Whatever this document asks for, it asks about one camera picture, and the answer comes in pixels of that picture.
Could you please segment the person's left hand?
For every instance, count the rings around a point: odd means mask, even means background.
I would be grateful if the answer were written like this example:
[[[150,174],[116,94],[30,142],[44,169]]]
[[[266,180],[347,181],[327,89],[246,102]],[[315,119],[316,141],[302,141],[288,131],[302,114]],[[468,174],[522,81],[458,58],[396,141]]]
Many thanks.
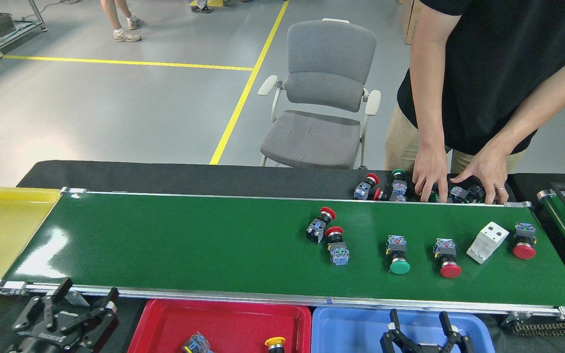
[[[509,198],[505,190],[505,182],[508,177],[507,157],[510,154],[511,150],[486,146],[473,156],[462,172],[459,172],[450,181],[461,183],[469,177],[475,177],[479,179],[484,188],[484,203],[492,204],[494,201],[499,204],[506,203]]]

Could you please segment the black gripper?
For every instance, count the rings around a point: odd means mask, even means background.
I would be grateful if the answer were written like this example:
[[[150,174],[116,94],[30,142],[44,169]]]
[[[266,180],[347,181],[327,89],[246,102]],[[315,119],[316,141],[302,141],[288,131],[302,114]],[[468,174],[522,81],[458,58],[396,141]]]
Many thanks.
[[[444,346],[412,344],[401,331],[396,309],[390,311],[390,319],[391,322],[387,326],[387,331],[381,336],[381,349],[383,353],[394,353],[394,345],[398,346],[402,353],[451,353],[454,346],[457,346],[461,353],[474,352],[474,346],[470,337],[468,335],[461,335],[459,330],[452,326],[446,311],[442,311],[439,314],[442,331],[447,339]]]
[[[106,297],[96,301],[94,310],[63,322],[61,330],[49,333],[56,330],[57,309],[72,286],[72,280],[66,278],[56,290],[30,300],[13,324],[13,330],[24,340],[9,346],[9,353],[73,353],[100,351],[105,346],[119,324],[116,315],[119,291],[116,287],[111,288]],[[34,333],[31,329],[38,326],[40,318],[46,328],[39,328]]]

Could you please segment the person's right hand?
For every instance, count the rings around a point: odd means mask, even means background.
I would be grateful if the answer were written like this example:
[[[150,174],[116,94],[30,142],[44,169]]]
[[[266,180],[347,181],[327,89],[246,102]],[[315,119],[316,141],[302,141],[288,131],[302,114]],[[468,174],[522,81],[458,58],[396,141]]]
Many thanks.
[[[438,201],[448,201],[448,159],[444,145],[424,142],[419,145],[419,150],[414,161],[412,181],[415,194],[422,202],[430,201],[433,187],[437,187]]]

